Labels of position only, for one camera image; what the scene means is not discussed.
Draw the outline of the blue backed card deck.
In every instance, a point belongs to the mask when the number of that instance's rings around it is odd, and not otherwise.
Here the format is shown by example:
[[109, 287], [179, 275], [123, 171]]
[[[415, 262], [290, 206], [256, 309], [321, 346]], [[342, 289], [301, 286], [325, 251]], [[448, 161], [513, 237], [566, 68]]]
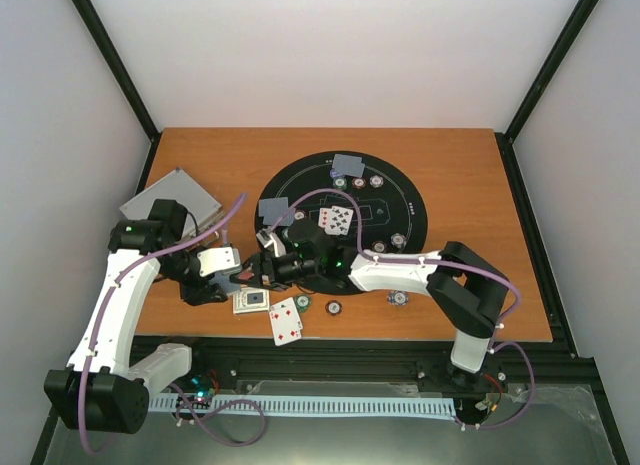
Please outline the blue backed card deck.
[[223, 273], [213, 275], [211, 282], [219, 286], [226, 295], [233, 294], [241, 289], [241, 285], [230, 280], [230, 276]]

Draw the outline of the seat card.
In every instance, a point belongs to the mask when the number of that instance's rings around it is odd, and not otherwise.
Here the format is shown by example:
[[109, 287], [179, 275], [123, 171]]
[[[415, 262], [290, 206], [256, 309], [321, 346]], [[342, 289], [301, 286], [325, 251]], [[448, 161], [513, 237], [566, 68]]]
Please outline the seat card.
[[361, 163], [362, 158], [360, 156], [335, 154], [333, 157], [333, 165], [338, 166], [350, 166], [351, 164]]
[[333, 170], [343, 174], [343, 176], [351, 176], [355, 178], [361, 178], [364, 174], [365, 164], [363, 161], [357, 164], [351, 164], [350, 166], [338, 166], [333, 165]]
[[269, 226], [290, 226], [295, 220], [295, 211], [289, 210], [287, 214], [284, 214], [284, 210], [279, 210], [275, 208], [265, 209], [261, 213], [261, 218], [263, 221], [263, 225], [265, 227]]

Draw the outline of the green poker chip stack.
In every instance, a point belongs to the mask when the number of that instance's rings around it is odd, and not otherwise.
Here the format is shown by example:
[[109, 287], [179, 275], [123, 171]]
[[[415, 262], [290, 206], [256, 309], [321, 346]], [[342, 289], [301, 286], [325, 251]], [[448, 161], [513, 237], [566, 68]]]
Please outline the green poker chip stack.
[[311, 306], [311, 298], [306, 294], [299, 294], [294, 297], [294, 304], [299, 312], [306, 312]]

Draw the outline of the dealt blue backed card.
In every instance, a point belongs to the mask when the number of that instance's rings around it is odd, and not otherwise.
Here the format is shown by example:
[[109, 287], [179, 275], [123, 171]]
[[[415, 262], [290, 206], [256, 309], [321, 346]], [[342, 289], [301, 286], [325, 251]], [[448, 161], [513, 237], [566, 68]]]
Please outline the dealt blue backed card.
[[289, 200], [287, 197], [275, 197], [261, 199], [258, 202], [259, 217], [279, 217], [283, 215], [289, 208]]

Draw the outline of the four of diamonds card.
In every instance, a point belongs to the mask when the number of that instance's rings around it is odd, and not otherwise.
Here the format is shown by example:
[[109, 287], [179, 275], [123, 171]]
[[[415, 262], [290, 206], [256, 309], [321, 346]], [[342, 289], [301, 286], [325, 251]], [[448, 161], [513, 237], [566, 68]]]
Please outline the four of diamonds card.
[[276, 346], [287, 345], [302, 338], [302, 322], [293, 298], [271, 305], [269, 319]]

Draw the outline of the nine of diamonds card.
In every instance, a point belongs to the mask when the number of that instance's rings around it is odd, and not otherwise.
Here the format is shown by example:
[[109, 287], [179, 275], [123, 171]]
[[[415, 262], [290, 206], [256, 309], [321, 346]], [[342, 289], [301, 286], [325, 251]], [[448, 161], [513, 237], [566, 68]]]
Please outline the nine of diamonds card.
[[318, 216], [318, 225], [321, 228], [325, 228], [330, 222], [331, 215], [332, 215], [331, 208], [320, 208], [319, 216]]

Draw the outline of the orange poker chip stack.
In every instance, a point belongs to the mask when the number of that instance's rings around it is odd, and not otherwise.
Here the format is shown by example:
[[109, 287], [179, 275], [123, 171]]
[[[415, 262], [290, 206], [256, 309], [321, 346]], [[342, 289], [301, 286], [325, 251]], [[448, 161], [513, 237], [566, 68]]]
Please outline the orange poker chip stack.
[[331, 300], [325, 305], [325, 311], [330, 316], [337, 316], [342, 313], [343, 306], [339, 301]]

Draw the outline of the clubs community card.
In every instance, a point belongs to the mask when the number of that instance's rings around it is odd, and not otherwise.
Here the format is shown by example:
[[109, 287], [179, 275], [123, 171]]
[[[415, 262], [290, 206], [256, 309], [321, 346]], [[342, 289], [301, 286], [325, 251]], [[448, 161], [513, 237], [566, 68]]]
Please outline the clubs community card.
[[349, 233], [353, 216], [353, 209], [333, 206], [323, 228], [328, 235], [346, 236]]

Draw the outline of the green chip top seat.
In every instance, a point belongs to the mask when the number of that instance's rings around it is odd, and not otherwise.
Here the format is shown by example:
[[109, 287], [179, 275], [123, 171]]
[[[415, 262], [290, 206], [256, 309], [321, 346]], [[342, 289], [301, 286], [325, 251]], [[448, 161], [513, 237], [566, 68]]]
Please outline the green chip top seat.
[[336, 189], [344, 190], [347, 187], [347, 181], [344, 177], [338, 177], [333, 180], [333, 186]]

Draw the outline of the orange chip seat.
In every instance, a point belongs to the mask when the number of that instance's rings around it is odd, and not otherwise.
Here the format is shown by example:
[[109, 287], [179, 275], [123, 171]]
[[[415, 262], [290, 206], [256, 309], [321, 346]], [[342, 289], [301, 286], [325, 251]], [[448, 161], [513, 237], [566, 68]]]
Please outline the orange chip seat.
[[354, 179], [352, 180], [352, 186], [353, 186], [355, 189], [362, 189], [362, 188], [364, 188], [364, 187], [365, 187], [365, 185], [366, 185], [366, 182], [365, 182], [365, 180], [364, 180], [364, 179], [362, 179], [362, 178], [354, 178]]
[[385, 242], [376, 241], [372, 244], [372, 250], [377, 253], [385, 253], [387, 251], [387, 245]]

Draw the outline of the orange chip top seat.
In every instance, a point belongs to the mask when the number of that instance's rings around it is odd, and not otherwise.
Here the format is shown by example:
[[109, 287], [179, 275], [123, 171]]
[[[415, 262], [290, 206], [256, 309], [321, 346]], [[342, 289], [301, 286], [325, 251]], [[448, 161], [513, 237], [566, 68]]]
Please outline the orange chip top seat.
[[353, 186], [355, 189], [362, 189], [362, 188], [364, 188], [364, 187], [365, 187], [365, 185], [366, 185], [366, 182], [365, 182], [365, 180], [364, 180], [364, 179], [362, 179], [362, 178], [354, 178], [354, 179], [352, 180], [352, 186]]

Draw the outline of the blue poker chip stack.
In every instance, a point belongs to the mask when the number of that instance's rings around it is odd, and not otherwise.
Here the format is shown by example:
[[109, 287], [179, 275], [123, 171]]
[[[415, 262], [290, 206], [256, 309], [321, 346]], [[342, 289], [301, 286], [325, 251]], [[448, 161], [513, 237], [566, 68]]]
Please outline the blue poker chip stack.
[[392, 290], [387, 295], [387, 301], [394, 307], [406, 306], [409, 302], [409, 295], [407, 292], [400, 290]]

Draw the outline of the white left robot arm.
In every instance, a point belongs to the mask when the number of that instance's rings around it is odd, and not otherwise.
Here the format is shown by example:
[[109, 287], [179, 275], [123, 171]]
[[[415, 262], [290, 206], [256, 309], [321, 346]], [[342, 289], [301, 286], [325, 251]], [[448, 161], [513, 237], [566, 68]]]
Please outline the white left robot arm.
[[122, 220], [112, 229], [107, 270], [90, 322], [62, 370], [48, 372], [44, 391], [70, 429], [134, 434], [150, 401], [176, 379], [201, 385], [208, 363], [184, 344], [159, 346], [132, 364], [130, 353], [146, 297], [157, 276], [177, 282], [191, 304], [226, 301], [213, 279], [240, 265], [230, 246], [206, 248], [199, 237], [182, 239], [186, 208], [156, 200], [145, 219]]

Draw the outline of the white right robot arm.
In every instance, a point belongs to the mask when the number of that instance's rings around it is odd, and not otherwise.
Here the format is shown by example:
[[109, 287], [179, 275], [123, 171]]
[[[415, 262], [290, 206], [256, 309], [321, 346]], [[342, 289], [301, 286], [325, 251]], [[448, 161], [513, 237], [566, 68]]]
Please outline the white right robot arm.
[[521, 302], [521, 293], [504, 274], [460, 242], [422, 254], [376, 254], [341, 245], [297, 242], [278, 254], [251, 255], [232, 281], [282, 291], [309, 278], [337, 289], [399, 291], [432, 298], [455, 328], [448, 373], [460, 382], [483, 369], [496, 330]]

